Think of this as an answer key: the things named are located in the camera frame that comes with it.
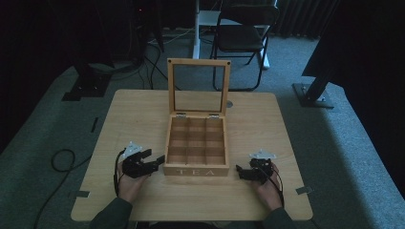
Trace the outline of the person's right hand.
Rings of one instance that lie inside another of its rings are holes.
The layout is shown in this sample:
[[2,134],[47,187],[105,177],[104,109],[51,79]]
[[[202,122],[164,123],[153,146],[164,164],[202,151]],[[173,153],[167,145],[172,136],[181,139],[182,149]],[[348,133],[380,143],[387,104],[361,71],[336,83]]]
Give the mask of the person's right hand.
[[280,197],[281,185],[278,178],[279,170],[275,164],[272,164],[272,166],[274,172],[266,183],[262,184],[258,181],[250,182],[252,189],[258,195],[259,200],[265,205],[269,212],[283,207]]

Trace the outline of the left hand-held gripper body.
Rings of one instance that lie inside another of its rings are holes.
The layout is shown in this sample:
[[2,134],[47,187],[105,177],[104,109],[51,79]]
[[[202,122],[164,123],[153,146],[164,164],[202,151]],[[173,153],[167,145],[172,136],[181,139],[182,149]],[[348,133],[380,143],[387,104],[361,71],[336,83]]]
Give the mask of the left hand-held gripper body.
[[144,162],[144,158],[139,157],[143,152],[142,147],[133,141],[124,149],[122,154],[122,172],[132,178],[150,175],[159,169],[159,166],[153,166],[151,161]]

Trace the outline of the dark curtain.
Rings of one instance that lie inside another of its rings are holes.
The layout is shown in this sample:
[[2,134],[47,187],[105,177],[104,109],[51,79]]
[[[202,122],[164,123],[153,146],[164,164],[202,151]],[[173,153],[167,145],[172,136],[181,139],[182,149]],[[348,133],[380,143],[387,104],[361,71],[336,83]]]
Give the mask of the dark curtain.
[[280,16],[272,32],[282,37],[322,36],[340,0],[276,0]]

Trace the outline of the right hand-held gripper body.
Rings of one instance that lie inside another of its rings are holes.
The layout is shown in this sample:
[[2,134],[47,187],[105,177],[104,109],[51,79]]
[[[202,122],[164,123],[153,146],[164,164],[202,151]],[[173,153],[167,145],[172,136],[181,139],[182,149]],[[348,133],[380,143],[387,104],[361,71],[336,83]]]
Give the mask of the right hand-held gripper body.
[[276,155],[261,149],[250,154],[249,157],[250,170],[248,179],[260,181],[262,184],[266,183],[273,174],[272,160],[276,158]]

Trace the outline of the black folding chair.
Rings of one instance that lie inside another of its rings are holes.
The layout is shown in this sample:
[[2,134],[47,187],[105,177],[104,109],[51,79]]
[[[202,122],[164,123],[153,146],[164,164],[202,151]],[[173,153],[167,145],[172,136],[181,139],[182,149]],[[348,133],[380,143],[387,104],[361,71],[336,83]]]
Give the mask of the black folding chair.
[[266,53],[269,33],[280,15],[274,5],[239,4],[223,8],[217,19],[211,48],[211,59],[219,57],[218,51],[225,57],[242,58],[243,52],[250,52],[249,64],[256,54]]
[[[271,5],[277,6],[278,0],[266,0]],[[220,10],[222,9],[222,3],[219,4],[219,10],[201,10],[200,9],[200,0],[195,0],[196,7],[195,7],[195,25],[194,25],[194,48],[192,53],[192,58],[199,59],[200,58],[200,50],[201,50],[201,39],[200,35],[203,32],[200,30],[201,27],[215,27],[217,24],[218,16],[220,15]],[[261,59],[264,60],[264,70],[269,69],[270,63],[264,51],[260,52]]]

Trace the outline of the person's left hand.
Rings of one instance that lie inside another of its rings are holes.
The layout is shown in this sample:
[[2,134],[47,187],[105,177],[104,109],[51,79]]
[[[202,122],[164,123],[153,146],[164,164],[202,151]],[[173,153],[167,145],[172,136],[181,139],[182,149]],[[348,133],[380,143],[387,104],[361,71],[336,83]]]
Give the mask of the person's left hand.
[[127,202],[134,203],[141,187],[149,175],[132,178],[122,172],[122,163],[117,166],[118,171],[118,197]]

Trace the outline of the wooden tea box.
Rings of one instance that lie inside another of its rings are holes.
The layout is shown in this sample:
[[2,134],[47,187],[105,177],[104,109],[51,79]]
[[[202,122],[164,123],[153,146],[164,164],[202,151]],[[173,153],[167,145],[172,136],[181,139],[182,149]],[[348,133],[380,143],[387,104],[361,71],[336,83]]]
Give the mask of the wooden tea box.
[[[167,176],[225,177],[229,171],[226,103],[231,62],[215,59],[167,60],[169,121],[163,171]],[[176,88],[180,78],[223,73],[215,92]]]

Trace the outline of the black stand with base plate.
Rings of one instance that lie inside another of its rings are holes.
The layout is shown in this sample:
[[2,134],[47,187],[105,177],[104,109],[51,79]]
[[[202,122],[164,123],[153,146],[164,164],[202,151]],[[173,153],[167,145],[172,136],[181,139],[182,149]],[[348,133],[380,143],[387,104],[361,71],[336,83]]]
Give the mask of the black stand with base plate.
[[336,71],[333,63],[308,63],[303,75],[314,76],[311,84],[294,83],[292,88],[302,107],[333,109],[334,106],[326,93],[326,87]]
[[87,63],[75,63],[74,67],[78,77],[71,90],[63,95],[63,101],[79,101],[82,97],[105,95],[112,77],[110,73],[97,73]]

